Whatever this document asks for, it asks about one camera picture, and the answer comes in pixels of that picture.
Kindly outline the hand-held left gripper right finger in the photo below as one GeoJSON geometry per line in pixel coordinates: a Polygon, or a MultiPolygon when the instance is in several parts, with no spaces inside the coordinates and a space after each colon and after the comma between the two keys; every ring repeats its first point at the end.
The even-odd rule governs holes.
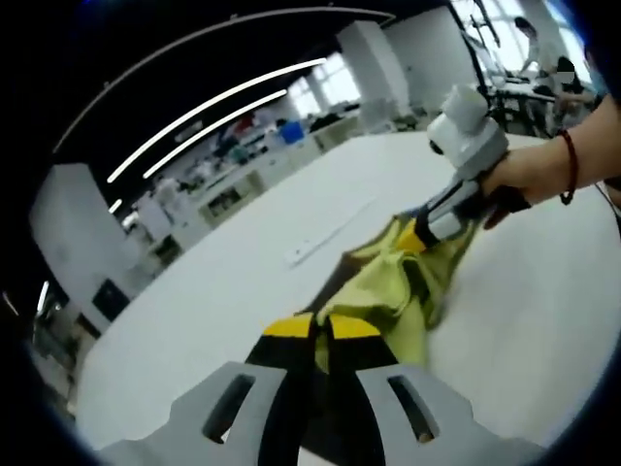
{"type": "Polygon", "coordinates": [[[483,465],[490,433],[470,403],[401,364],[361,318],[328,316],[330,395],[349,465],[483,465]]]}

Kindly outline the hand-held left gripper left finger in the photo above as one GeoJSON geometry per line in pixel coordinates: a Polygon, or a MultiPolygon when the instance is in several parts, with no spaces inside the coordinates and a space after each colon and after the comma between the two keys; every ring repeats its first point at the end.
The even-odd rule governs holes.
{"type": "Polygon", "coordinates": [[[295,465],[312,400],[312,315],[279,319],[243,363],[182,395],[159,434],[166,465],[295,465]]]}

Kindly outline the person's right hand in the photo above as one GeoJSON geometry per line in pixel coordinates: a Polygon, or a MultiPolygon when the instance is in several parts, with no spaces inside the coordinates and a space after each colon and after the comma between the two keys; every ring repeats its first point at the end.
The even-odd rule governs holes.
{"type": "Polygon", "coordinates": [[[527,209],[555,196],[571,202],[577,188],[577,155],[567,135],[539,146],[511,150],[481,183],[482,191],[494,206],[484,228],[491,229],[511,210],[500,203],[500,192],[521,197],[527,209]]]}

